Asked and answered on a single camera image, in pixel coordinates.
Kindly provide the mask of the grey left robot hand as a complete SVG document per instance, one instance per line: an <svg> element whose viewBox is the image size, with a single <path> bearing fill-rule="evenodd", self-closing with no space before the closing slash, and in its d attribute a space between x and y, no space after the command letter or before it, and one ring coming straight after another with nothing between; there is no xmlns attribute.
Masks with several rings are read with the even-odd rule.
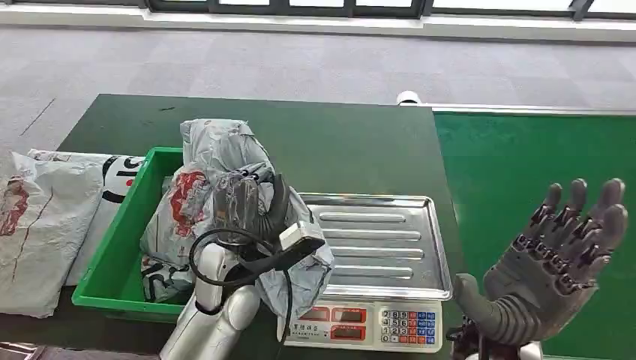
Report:
<svg viewBox="0 0 636 360"><path fill-rule="evenodd" d="M242 246L262 241L268 251L281 249L279 235L286 229L291 191L282 175L274 175L271 184L269 208L261 211L255 175L230 172L218 180L212 198L214 228L220 230L217 240L221 244Z"/></svg>

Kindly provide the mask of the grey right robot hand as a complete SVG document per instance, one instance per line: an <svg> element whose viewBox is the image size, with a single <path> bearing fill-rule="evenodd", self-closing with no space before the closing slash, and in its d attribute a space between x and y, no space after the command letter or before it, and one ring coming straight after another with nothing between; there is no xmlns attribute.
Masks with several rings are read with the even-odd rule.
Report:
<svg viewBox="0 0 636 360"><path fill-rule="evenodd" d="M551 184L481 282L456 274L454 298L463 314L500 344L520 346L557 335L598 289L598 275L624 239L625 188L619 178L606 181L584 214L584 179L572 181L565 205L560 205L561 185Z"/></svg>

